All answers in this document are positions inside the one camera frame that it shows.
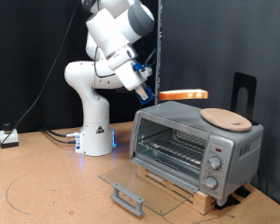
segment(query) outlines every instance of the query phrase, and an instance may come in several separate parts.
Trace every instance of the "control knob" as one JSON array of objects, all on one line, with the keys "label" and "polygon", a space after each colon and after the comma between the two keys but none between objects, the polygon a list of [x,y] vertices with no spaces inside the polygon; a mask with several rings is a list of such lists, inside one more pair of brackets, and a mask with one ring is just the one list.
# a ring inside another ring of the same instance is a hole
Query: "control knob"
[{"label": "control knob", "polygon": [[218,170],[221,167],[221,160],[218,157],[212,157],[208,159],[208,162],[214,170]]},{"label": "control knob", "polygon": [[207,177],[204,182],[204,185],[206,185],[210,189],[216,189],[217,188],[217,180],[214,179],[212,176]]}]

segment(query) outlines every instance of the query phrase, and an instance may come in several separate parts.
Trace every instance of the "oven control panel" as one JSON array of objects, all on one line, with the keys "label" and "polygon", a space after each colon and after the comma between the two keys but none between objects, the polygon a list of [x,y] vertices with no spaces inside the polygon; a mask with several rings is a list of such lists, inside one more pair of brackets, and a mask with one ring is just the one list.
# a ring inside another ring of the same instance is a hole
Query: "oven control panel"
[{"label": "oven control panel", "polygon": [[226,147],[211,143],[206,164],[204,165],[202,188],[208,194],[219,197],[227,170],[229,150]]}]

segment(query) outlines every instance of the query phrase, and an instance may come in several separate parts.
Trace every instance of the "round wooden cutting board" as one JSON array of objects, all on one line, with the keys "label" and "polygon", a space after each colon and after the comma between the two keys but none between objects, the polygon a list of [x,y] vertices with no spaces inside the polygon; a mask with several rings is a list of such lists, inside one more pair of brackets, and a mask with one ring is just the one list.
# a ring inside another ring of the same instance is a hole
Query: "round wooden cutting board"
[{"label": "round wooden cutting board", "polygon": [[202,116],[208,122],[234,132],[246,132],[252,127],[252,123],[244,117],[231,111],[217,108],[202,109]]}]

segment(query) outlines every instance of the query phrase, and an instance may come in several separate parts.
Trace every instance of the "oven foot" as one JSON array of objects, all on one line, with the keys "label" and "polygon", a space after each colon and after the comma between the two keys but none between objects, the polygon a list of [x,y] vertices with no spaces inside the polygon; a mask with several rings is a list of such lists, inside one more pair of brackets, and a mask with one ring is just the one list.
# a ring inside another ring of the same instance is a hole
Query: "oven foot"
[{"label": "oven foot", "polygon": [[220,207],[223,206],[226,203],[227,199],[228,199],[228,197],[223,200],[217,200],[217,205]]}]

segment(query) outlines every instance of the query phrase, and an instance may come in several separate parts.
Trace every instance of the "metal pole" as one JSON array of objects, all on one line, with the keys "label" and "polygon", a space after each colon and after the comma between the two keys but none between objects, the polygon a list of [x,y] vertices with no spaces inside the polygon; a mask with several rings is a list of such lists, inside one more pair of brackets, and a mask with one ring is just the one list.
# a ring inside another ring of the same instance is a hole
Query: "metal pole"
[{"label": "metal pole", "polygon": [[[157,45],[157,68],[156,68],[156,85],[155,85],[155,95],[159,96],[159,72],[160,72],[160,55],[161,55],[161,7],[162,0],[159,0],[159,17],[158,17],[158,45]],[[159,103],[159,100],[155,99],[155,105]]]}]

